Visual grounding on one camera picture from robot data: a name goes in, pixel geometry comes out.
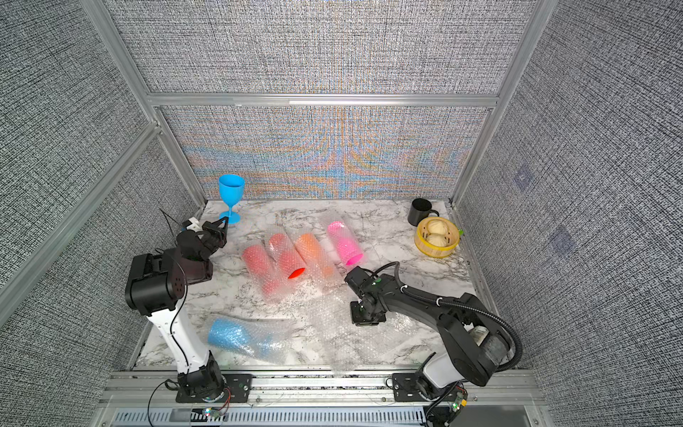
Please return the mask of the blue wine glass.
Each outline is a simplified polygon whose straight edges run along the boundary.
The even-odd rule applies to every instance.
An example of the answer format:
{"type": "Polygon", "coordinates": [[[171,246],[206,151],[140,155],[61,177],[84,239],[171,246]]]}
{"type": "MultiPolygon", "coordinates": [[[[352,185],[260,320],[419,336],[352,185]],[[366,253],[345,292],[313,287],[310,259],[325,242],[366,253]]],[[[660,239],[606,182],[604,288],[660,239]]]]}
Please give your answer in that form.
{"type": "Polygon", "coordinates": [[[207,343],[215,348],[259,359],[283,362],[291,347],[290,320],[242,320],[218,317],[208,328],[207,343]]]}
{"type": "Polygon", "coordinates": [[[221,214],[221,218],[225,218],[228,224],[237,224],[241,217],[234,211],[236,206],[242,199],[245,189],[245,179],[235,174],[224,174],[219,178],[219,193],[222,202],[228,207],[228,210],[221,214]]]}

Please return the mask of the bubble wrap sheet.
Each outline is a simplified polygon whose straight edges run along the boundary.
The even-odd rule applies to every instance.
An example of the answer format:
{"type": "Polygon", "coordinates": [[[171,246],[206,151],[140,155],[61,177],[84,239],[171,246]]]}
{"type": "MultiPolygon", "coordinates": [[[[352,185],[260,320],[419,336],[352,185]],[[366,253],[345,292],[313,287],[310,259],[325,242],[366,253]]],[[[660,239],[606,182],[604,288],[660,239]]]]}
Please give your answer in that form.
{"type": "Polygon", "coordinates": [[[444,345],[438,334],[411,318],[390,312],[377,326],[356,326],[350,304],[356,300],[347,288],[313,297],[297,314],[315,340],[319,358],[334,370],[361,366],[420,365],[444,345]]]}

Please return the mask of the red wine glass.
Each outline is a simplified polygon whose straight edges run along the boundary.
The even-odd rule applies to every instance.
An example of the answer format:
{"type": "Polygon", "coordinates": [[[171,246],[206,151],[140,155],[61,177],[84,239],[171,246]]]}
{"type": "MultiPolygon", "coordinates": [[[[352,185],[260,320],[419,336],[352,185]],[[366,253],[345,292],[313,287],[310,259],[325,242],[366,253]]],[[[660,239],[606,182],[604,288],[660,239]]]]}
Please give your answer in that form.
{"type": "Polygon", "coordinates": [[[271,233],[266,239],[266,244],[277,270],[285,279],[299,279],[306,272],[305,261],[286,233],[283,231],[271,233]]]}

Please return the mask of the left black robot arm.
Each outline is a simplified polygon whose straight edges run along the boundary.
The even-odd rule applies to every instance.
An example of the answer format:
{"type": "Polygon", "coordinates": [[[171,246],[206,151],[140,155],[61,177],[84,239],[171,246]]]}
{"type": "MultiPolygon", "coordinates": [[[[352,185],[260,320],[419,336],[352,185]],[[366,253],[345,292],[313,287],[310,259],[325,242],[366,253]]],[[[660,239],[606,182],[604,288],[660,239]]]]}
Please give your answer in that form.
{"type": "Polygon", "coordinates": [[[192,327],[185,302],[189,286],[213,278],[211,256],[225,247],[229,220],[199,225],[192,219],[184,225],[174,247],[133,258],[125,300],[158,329],[174,355],[179,400],[213,402],[224,396],[225,379],[192,327]]]}

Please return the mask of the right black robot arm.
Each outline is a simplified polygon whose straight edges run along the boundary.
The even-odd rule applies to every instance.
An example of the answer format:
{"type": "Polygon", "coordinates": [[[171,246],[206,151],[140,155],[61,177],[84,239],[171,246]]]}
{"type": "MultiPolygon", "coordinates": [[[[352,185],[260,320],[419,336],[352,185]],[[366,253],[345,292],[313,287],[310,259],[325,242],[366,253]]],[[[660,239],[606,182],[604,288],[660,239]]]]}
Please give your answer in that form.
{"type": "Polygon", "coordinates": [[[356,267],[344,281],[358,298],[350,303],[352,323],[377,326],[389,312],[415,320],[439,334],[445,351],[418,368],[407,389],[424,400],[449,396],[464,383],[479,387],[491,377],[515,368],[523,355],[519,334],[472,294],[434,295],[405,284],[399,263],[380,269],[356,267]]]}

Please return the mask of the pink wrapped wine glass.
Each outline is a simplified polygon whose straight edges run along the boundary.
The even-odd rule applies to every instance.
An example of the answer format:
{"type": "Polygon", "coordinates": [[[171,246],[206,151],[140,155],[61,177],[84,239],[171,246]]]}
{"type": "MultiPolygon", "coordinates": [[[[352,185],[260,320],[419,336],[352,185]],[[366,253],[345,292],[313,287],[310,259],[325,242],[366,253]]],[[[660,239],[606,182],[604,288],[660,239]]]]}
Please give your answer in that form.
{"type": "Polygon", "coordinates": [[[322,225],[345,268],[351,270],[364,260],[365,253],[361,245],[349,224],[341,216],[325,216],[322,225]]]}

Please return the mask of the coral wrapped wine glass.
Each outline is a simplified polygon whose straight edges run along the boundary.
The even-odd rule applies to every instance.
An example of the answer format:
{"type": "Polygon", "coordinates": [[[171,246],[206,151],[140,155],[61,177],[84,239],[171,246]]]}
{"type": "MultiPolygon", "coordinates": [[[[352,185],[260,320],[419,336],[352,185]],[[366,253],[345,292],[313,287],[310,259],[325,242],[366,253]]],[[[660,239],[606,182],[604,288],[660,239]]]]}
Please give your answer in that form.
{"type": "Polygon", "coordinates": [[[266,302],[275,304],[295,293],[295,288],[279,271],[263,244],[245,247],[241,257],[266,302]]]}

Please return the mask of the orange wrapped wine glass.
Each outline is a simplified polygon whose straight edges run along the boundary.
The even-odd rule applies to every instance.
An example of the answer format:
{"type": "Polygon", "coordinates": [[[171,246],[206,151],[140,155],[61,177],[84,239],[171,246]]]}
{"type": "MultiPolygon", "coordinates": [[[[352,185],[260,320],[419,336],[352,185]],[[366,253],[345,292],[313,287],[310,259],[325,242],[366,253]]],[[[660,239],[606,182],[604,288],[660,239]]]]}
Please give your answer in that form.
{"type": "Polygon", "coordinates": [[[321,292],[331,293],[343,284],[332,258],[312,232],[299,233],[293,243],[307,265],[309,278],[321,292]]]}

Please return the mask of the yellow bamboo steamer basket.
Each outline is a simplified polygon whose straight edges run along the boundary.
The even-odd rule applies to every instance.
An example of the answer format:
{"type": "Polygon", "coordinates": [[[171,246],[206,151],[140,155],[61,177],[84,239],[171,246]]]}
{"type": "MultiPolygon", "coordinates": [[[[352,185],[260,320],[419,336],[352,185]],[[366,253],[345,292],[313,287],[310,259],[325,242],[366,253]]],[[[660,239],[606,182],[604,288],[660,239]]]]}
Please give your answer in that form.
{"type": "Polygon", "coordinates": [[[443,259],[455,252],[463,234],[464,232],[453,222],[430,216],[419,222],[414,235],[414,244],[426,256],[443,259]]]}

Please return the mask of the upper white bun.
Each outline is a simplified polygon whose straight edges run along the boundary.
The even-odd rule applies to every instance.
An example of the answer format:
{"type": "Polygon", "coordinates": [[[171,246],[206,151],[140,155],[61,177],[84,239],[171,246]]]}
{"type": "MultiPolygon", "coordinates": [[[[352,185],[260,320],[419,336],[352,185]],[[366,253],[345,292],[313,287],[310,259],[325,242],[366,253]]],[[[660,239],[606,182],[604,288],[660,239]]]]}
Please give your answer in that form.
{"type": "Polygon", "coordinates": [[[449,232],[448,225],[441,220],[430,220],[426,225],[426,229],[429,235],[446,236],[449,232]]]}

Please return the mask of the black mug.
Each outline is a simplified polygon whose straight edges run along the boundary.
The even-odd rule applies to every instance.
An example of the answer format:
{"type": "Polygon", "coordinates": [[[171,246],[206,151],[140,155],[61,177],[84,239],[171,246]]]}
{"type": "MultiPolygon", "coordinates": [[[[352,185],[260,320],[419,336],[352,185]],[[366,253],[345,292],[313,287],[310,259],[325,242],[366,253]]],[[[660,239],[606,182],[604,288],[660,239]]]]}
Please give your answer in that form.
{"type": "Polygon", "coordinates": [[[428,199],[414,199],[411,202],[407,221],[410,225],[417,227],[422,220],[431,215],[440,216],[440,213],[433,208],[432,202],[428,199]]]}

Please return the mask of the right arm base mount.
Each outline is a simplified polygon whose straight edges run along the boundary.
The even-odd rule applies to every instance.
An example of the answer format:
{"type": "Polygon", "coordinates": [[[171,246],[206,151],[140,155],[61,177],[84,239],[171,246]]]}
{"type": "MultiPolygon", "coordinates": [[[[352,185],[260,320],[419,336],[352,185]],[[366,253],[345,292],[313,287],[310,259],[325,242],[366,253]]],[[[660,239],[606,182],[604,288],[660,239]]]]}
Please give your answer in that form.
{"type": "Polygon", "coordinates": [[[386,384],[396,402],[434,402],[444,393],[453,398],[454,386],[462,388],[465,383],[446,352],[434,352],[418,370],[393,373],[386,384]]]}

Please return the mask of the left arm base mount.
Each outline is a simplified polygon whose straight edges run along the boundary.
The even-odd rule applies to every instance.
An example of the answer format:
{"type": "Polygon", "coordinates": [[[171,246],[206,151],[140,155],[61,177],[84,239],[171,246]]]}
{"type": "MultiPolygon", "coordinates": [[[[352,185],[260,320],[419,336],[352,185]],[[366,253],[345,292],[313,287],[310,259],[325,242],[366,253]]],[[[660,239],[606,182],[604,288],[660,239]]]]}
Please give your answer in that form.
{"type": "Polygon", "coordinates": [[[247,403],[254,376],[251,374],[224,375],[220,366],[208,353],[208,360],[188,374],[178,375],[176,403],[247,403]]]}

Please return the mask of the aluminium frame crossbar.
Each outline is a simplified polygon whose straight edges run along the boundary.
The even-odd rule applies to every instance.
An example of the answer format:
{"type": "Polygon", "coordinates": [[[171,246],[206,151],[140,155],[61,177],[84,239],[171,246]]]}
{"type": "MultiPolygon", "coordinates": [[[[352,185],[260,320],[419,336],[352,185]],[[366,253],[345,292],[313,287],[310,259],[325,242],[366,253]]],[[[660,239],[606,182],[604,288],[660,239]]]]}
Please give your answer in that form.
{"type": "Polygon", "coordinates": [[[499,98],[480,94],[148,94],[153,106],[379,106],[494,108],[499,98]]]}

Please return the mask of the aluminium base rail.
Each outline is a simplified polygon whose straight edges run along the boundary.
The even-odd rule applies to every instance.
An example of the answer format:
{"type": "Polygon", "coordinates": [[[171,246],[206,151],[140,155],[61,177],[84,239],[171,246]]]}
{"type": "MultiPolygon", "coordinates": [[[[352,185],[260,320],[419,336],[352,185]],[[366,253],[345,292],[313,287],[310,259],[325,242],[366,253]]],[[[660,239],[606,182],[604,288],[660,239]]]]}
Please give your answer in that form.
{"type": "Polygon", "coordinates": [[[171,373],[144,368],[110,375],[92,426],[552,426],[528,370],[466,385],[466,400],[437,407],[407,390],[412,366],[243,367],[227,373],[229,405],[179,403],[171,373]]]}

